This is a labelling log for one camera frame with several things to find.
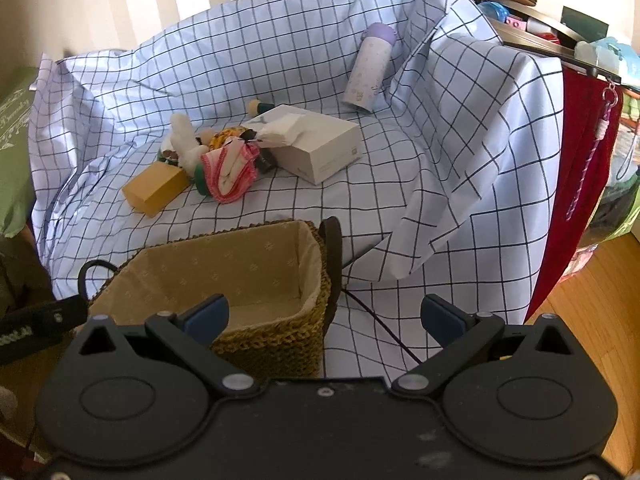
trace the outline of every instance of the red fabric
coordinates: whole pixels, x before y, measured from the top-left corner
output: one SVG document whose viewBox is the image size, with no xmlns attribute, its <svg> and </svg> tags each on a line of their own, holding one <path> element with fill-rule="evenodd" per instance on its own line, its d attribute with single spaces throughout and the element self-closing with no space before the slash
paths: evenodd
<svg viewBox="0 0 640 480">
<path fill-rule="evenodd" d="M 589 165 L 582 192 L 571 219 L 566 212 L 574 200 L 589 152 L 593 147 L 595 129 L 604 111 L 602 91 L 607 82 L 577 73 L 564 67 L 564 127 L 562 128 L 562 152 L 558 189 L 551 226 L 546 240 L 542 267 L 527 310 L 527 319 L 545 301 L 567 265 L 574 256 L 580 237 L 598 204 L 598 200 L 609 179 L 609 164 L 613 144 L 618 132 L 622 92 L 618 93 L 618 104 L 612 108 L 607 133 L 598 145 Z"/>
</svg>

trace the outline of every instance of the green pillow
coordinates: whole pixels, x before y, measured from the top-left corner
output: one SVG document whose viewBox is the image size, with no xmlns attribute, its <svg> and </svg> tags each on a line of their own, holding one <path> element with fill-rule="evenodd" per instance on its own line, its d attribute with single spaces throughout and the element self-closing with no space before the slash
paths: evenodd
<svg viewBox="0 0 640 480">
<path fill-rule="evenodd" d="M 24 228 L 35 202 L 27 134 L 37 74 L 18 69 L 0 92 L 0 235 L 7 238 Z"/>
</svg>

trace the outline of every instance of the white grid bedsheet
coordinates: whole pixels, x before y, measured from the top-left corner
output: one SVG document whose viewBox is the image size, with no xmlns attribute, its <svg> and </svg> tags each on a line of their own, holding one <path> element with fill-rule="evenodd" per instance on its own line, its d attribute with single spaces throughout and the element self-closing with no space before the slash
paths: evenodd
<svg viewBox="0 0 640 480">
<path fill-rule="evenodd" d="M 374 22 L 401 41 L 365 115 L 339 98 Z M 63 297 L 92 258 L 335 215 L 346 286 L 426 358 L 438 349 L 419 321 L 428 292 L 524 319 L 558 178 L 561 77 L 558 60 L 502 46 L 470 0 L 237 0 L 128 52 L 44 59 L 30 127 L 42 261 Z M 359 122 L 364 156 L 321 186 L 276 170 L 235 203 L 188 189 L 155 218 L 132 212 L 120 188 L 154 160 L 172 112 L 223 128 L 256 96 Z M 91 294 L 106 275 L 89 278 Z M 392 380 L 414 366 L 353 301 L 338 304 L 327 375 Z"/>
</svg>

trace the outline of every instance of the pink lanyard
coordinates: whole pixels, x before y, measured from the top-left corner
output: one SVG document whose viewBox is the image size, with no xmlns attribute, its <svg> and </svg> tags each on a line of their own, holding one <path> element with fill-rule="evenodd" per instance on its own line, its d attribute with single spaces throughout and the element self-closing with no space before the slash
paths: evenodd
<svg viewBox="0 0 640 480">
<path fill-rule="evenodd" d="M 609 118 L 611 116 L 611 109 L 618 104 L 618 93 L 616 92 L 616 87 L 612 82 L 609 82 L 609 85 L 602 91 L 602 100 L 604 102 L 604 111 L 602 113 L 602 117 L 596 124 L 593 147 L 591 148 L 587 161 L 584 164 L 584 168 L 582 168 L 580 184 L 578 184 L 578 189 L 575 192 L 574 199 L 566 212 L 567 220 L 570 220 L 574 215 L 575 207 L 578 205 L 580 193 L 582 192 L 582 184 L 584 184 L 584 179 L 587 176 L 587 171 L 589 169 L 589 165 L 591 164 L 591 159 L 593 158 L 593 154 L 596 152 L 598 144 L 602 139 L 604 139 L 604 136 L 607 133 L 607 128 L 609 127 Z"/>
</svg>

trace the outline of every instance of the black strap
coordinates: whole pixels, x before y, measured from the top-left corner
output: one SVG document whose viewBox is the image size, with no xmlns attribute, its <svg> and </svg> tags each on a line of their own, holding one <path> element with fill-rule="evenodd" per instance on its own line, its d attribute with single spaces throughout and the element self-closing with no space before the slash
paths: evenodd
<svg viewBox="0 0 640 480">
<path fill-rule="evenodd" d="M 107 260 L 90 260 L 80 267 L 80 272 L 78 272 L 78 294 L 85 301 L 89 301 L 86 294 L 86 272 L 91 269 L 91 267 L 104 267 L 111 272 L 118 272 L 118 267 Z"/>
<path fill-rule="evenodd" d="M 342 290 L 342 229 L 340 221 L 331 216 L 320 222 L 318 234 L 326 246 L 326 272 L 331 280 L 331 293 L 324 313 L 324 333 L 335 317 L 338 297 Z"/>
</svg>

